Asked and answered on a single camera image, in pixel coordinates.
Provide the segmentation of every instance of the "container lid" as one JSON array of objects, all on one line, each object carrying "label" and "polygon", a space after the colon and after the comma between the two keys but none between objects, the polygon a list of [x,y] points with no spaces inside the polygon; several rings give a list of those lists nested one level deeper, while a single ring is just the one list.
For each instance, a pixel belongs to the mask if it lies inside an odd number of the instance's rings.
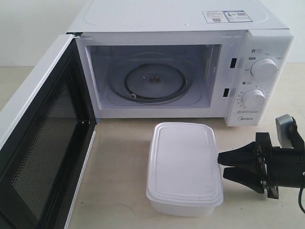
[{"label": "container lid", "polygon": [[216,206],[223,201],[213,130],[202,124],[160,123],[151,142],[146,195],[152,201]]}]

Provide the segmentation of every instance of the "table surface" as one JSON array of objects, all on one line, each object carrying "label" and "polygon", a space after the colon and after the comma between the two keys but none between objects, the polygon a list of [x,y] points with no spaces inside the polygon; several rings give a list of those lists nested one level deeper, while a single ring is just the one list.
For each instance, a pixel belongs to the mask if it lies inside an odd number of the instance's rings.
[{"label": "table surface", "polygon": [[[0,68],[0,109],[31,68]],[[279,188],[280,199],[267,199],[240,184],[223,179],[224,202],[212,216],[175,217],[154,211],[146,197],[149,146],[156,124],[192,122],[213,128],[220,152],[269,132],[279,146],[275,118],[292,115],[305,137],[305,64],[287,64],[260,126],[227,127],[222,118],[103,119],[81,182],[69,229],[303,229],[305,215],[297,203],[297,188]]]}]

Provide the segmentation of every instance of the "timer knob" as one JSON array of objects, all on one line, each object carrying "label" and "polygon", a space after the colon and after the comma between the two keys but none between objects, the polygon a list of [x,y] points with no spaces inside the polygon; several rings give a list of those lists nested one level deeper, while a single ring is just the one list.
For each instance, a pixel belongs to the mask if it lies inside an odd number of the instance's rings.
[{"label": "timer knob", "polygon": [[256,61],[251,67],[251,74],[256,79],[273,78],[277,74],[275,62],[269,58],[263,58]]},{"label": "timer knob", "polygon": [[261,90],[253,89],[243,95],[242,102],[246,108],[258,109],[265,104],[265,96]]}]

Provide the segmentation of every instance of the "microwave door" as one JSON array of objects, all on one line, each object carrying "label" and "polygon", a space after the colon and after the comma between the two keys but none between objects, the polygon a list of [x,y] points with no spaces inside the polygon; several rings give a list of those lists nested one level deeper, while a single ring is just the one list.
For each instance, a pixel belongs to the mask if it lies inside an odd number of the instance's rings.
[{"label": "microwave door", "polygon": [[61,35],[0,112],[0,228],[65,227],[95,124],[76,41]]}]

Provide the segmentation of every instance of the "plastic container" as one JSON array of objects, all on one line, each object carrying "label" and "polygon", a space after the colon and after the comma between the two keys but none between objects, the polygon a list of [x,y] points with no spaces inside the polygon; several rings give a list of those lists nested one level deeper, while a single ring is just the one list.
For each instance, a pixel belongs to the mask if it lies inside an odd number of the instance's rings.
[{"label": "plastic container", "polygon": [[146,195],[161,213],[200,217],[223,202],[213,130],[202,124],[160,123],[150,147]]}]

